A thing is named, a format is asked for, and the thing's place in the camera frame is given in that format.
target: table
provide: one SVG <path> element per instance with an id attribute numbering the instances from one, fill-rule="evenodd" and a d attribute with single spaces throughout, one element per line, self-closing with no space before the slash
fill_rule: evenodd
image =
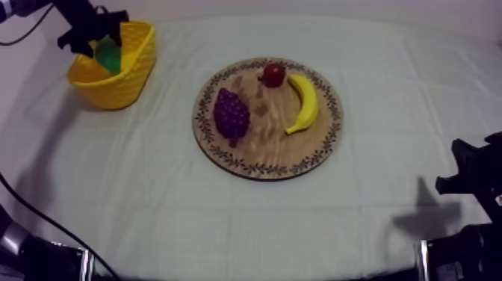
<path id="1" fill-rule="evenodd" d="M 455 138 L 502 130 L 502 53 L 490 42 L 313 16 L 155 24 L 158 62 L 140 99 L 99 111 L 68 85 L 73 56 L 49 46 L 0 136 L 18 192 L 121 274 L 162 280 L 321 280 L 412 265 L 412 244 L 487 221 L 470 196 L 440 197 Z M 329 79 L 340 144 L 318 169 L 252 182 L 193 138 L 193 101 L 213 73 L 275 56 Z M 75 244 L 2 191 L 44 238 Z"/>

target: yellow basket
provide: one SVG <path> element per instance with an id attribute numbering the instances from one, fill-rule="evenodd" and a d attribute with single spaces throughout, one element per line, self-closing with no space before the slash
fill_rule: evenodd
<path id="1" fill-rule="evenodd" d="M 122 59 L 118 75 L 111 75 L 95 59 L 84 55 L 78 55 L 68 71 L 68 81 L 95 106 L 104 109 L 133 104 L 157 59 L 153 25 L 123 22 L 120 36 Z"/>

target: grape bunch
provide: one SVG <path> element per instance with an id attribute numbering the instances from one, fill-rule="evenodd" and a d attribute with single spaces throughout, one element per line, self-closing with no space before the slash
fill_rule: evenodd
<path id="1" fill-rule="evenodd" d="M 236 147 L 250 126 L 250 111 L 236 93 L 221 88 L 213 110 L 218 132 L 230 140 L 230 146 Z"/>

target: banana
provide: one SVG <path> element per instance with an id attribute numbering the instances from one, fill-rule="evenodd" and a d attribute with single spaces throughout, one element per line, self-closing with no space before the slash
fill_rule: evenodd
<path id="1" fill-rule="evenodd" d="M 286 134 L 291 135 L 312 125 L 319 112 L 319 104 L 317 103 L 314 86 L 306 77 L 291 74 L 288 76 L 288 82 L 297 89 L 302 99 L 302 109 L 298 114 L 297 121 L 286 129 Z"/>

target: round wooden tray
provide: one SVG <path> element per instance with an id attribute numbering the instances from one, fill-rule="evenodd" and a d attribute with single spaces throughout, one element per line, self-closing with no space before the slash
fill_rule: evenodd
<path id="1" fill-rule="evenodd" d="M 266 65 L 278 63 L 286 75 L 300 74 L 315 87 L 319 114 L 310 128 L 286 135 L 300 112 L 301 100 L 285 82 L 267 88 L 259 80 Z M 220 88 L 237 93 L 250 110 L 250 127 L 230 147 L 213 120 L 213 107 Z M 224 170 L 248 179 L 289 179 L 323 163 L 340 138 L 342 108 L 329 82 L 314 70 L 281 58 L 253 58 L 219 71 L 202 87 L 193 108 L 193 133 L 202 151 Z"/>

